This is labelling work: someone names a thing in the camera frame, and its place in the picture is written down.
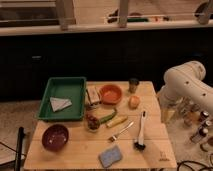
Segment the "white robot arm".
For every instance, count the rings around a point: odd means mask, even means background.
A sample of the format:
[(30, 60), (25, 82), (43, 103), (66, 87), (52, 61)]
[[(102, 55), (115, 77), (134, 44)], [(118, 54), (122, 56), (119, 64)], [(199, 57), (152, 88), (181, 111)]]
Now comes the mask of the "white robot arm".
[(166, 122), (168, 110), (183, 97), (213, 114), (213, 87), (203, 82), (205, 75), (206, 69), (199, 61), (186, 62), (164, 73), (164, 85), (157, 93), (162, 122)]

